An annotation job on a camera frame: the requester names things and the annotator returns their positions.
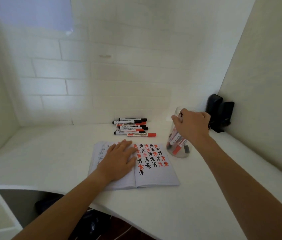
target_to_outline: clear plastic cup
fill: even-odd
[[[178,107],[174,113],[175,116],[178,116],[180,121],[183,120],[183,115],[180,113],[183,108],[184,107]],[[195,112],[194,108],[186,109]],[[172,123],[166,148],[167,152],[171,155],[178,158],[186,158],[190,155],[192,145],[177,132],[174,124]]]

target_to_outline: open notebook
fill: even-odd
[[[94,145],[89,174],[97,168],[112,144],[101,141]],[[136,165],[122,179],[111,182],[105,190],[180,184],[163,145],[132,144],[131,146],[138,149],[134,153],[137,157]]]

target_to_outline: person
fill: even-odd
[[[233,161],[209,136],[207,113],[183,113],[183,122],[172,116],[177,131],[202,155],[213,173],[235,218],[248,240],[282,239],[282,204]],[[113,180],[126,175],[135,165],[132,141],[112,145],[97,169],[13,240],[66,240],[94,198]]]

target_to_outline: desk surface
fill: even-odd
[[[171,123],[149,123],[165,143]],[[88,173],[93,145],[118,141],[113,125],[20,129],[0,150],[0,189],[65,194]],[[210,135],[239,165],[282,202],[282,173],[226,133]],[[169,156],[181,185],[101,193],[92,208],[114,214],[157,239],[246,239],[212,173],[192,148],[186,159]]]

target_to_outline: hand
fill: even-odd
[[[99,163],[96,171],[104,177],[107,183],[121,179],[135,165],[136,157],[132,157],[128,161],[130,155],[138,150],[136,148],[126,149],[131,143],[132,141],[123,140],[118,145],[113,144],[109,147],[106,156]]]
[[[187,109],[182,109],[181,113],[183,114],[182,122],[180,122],[177,116],[172,116],[175,128],[181,136],[190,141],[194,147],[199,142],[209,138],[208,125],[211,116],[208,113],[191,112]]]

